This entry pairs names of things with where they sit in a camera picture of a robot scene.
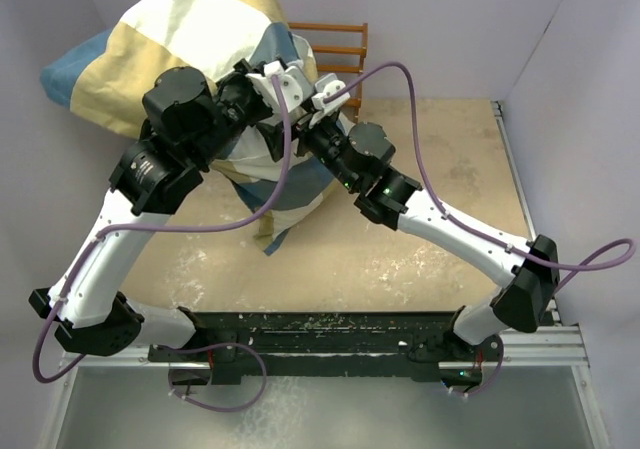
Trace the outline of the patchwork pillowcase blue beige white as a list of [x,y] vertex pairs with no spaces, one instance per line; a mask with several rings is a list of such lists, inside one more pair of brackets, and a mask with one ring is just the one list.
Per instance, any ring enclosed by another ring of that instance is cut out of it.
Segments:
[[[310,82],[319,78],[306,39],[292,34],[278,0],[141,0],[117,24],[46,66],[40,83],[53,102],[115,134],[137,139],[146,117],[143,94],[166,70],[192,66],[210,89],[233,64],[293,62]],[[250,126],[211,168],[228,178],[255,212],[275,188],[273,162],[258,129]],[[256,245],[273,254],[289,230],[310,215],[338,182],[311,154],[292,155],[284,189],[259,219]]]

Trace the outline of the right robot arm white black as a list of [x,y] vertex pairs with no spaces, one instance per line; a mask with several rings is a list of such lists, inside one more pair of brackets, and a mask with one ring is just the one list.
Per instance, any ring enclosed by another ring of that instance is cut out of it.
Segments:
[[378,124],[358,123],[344,132],[328,117],[302,123],[297,132],[302,148],[355,195],[355,206],[370,222],[431,242],[496,284],[485,302],[455,314],[444,338],[452,358],[469,359],[503,330],[538,329],[559,282],[549,266],[557,259],[553,240],[501,231],[440,201],[392,166],[396,148]]

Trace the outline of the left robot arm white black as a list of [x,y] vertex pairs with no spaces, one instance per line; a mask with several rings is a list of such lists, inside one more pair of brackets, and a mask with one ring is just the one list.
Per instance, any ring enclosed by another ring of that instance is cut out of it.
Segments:
[[29,303],[70,353],[111,356],[133,345],[169,346],[184,361],[202,356],[204,334],[187,309],[140,304],[120,288],[156,232],[203,182],[241,132],[278,102],[262,64],[242,60],[211,89],[193,67],[161,73],[142,98],[139,139],[109,178],[98,218],[64,276]]

